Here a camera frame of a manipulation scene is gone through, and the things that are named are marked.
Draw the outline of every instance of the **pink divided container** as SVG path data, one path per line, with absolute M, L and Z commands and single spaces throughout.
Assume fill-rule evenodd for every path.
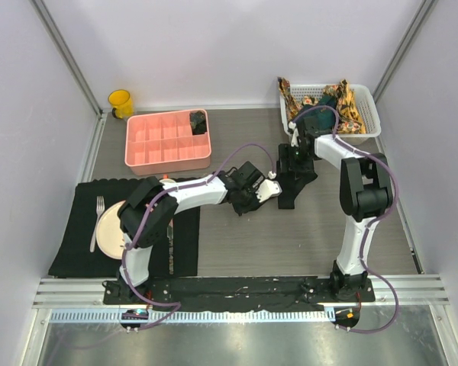
M 201 111 L 207 132 L 192 135 L 190 113 Z M 135 175 L 203 169 L 211 164 L 207 111 L 142 114 L 127 121 L 125 163 Z

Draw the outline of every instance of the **fork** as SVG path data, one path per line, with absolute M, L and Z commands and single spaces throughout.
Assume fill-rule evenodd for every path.
M 104 202 L 104 196 L 97 196 L 97 221 L 95 223 L 95 228 L 93 230 L 93 235 L 92 235 L 92 241 L 90 242 L 90 252 L 93 253 L 95 250 L 95 243 L 97 241 L 97 225 L 98 221 L 100 220 L 100 216 L 104 213 L 105 211 L 105 202 Z

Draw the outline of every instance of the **white plate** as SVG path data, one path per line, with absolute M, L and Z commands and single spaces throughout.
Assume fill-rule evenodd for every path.
M 105 255 L 113 259 L 122 259 L 124 236 L 121 230 L 121 220 L 117 211 L 124 201 L 117 202 L 104 212 L 97 225 L 97 243 Z

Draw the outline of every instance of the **white enclosure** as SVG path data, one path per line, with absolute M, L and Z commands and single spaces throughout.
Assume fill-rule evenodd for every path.
M 50 27 L 31 3 L 47 6 Z M 138 110 L 160 110 L 277 107 L 279 75 L 387 85 L 380 141 L 422 265 L 444 279 L 458 319 L 458 1 L 438 1 L 394 57 L 425 3 L 435 2 L 0 2 L 0 366 L 23 352 L 37 286 L 88 166 L 92 106 L 108 111 L 117 88 Z

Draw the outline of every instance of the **placemat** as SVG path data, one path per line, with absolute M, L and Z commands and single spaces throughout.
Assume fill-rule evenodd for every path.
M 80 183 L 69 214 L 60 250 L 49 270 L 59 278 L 115 277 L 121 261 L 106 256 L 98 246 L 90 252 L 97 214 L 97 196 L 104 196 L 105 210 L 125 200 L 141 179 L 101 179 Z M 178 213 L 173 218 L 173 274 L 169 274 L 168 238 L 153 247 L 150 275 L 162 278 L 196 276 L 200 207 Z

